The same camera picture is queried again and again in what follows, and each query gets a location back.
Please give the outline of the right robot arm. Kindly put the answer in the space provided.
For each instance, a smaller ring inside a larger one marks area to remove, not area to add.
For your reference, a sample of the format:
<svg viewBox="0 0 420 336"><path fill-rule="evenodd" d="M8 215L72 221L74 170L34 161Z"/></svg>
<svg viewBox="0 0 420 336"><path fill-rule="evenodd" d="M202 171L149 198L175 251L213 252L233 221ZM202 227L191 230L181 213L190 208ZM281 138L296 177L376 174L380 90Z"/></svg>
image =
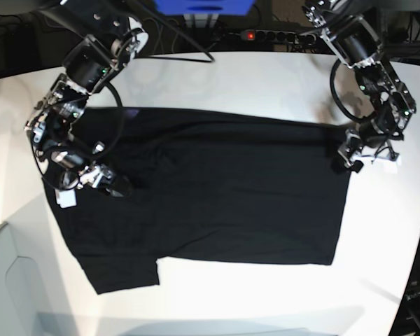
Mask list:
<svg viewBox="0 0 420 336"><path fill-rule="evenodd" d="M61 168L56 180L46 174L41 178L59 193L88 186L114 197L127 196L132 191L129 179L106 162L126 119L111 81L137 56L148 35L126 1L54 1L40 12L81 38L24 128L35 164L49 162ZM89 146L74 135L74 124L83 117L88 99L103 88L115 99L119 121L112 140Z"/></svg>

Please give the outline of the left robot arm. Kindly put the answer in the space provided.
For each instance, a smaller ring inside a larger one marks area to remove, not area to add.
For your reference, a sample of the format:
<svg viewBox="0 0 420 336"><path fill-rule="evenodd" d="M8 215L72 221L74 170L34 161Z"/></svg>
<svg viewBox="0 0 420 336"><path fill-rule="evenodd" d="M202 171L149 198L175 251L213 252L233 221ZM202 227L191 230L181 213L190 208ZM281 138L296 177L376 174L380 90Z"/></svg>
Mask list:
<svg viewBox="0 0 420 336"><path fill-rule="evenodd" d="M306 1L303 12L313 25L309 30L322 39L337 60L330 72L330 93L338 109L354 125L334 160L338 169L359 172L366 162L396 162L399 154L392 143L402 141L416 102L384 54L384 44L364 18L378 1ZM355 73L360 91L369 97L374 110L358 117L343 105L335 88L340 65Z"/></svg>

